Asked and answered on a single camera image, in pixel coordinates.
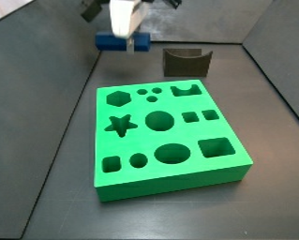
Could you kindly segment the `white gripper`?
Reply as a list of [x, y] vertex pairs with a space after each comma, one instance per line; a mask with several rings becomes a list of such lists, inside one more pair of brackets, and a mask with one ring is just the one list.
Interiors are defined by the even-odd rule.
[[126, 39], [126, 53], [133, 53], [130, 37], [149, 11], [149, 3], [141, 0], [109, 0], [110, 30], [117, 38]]

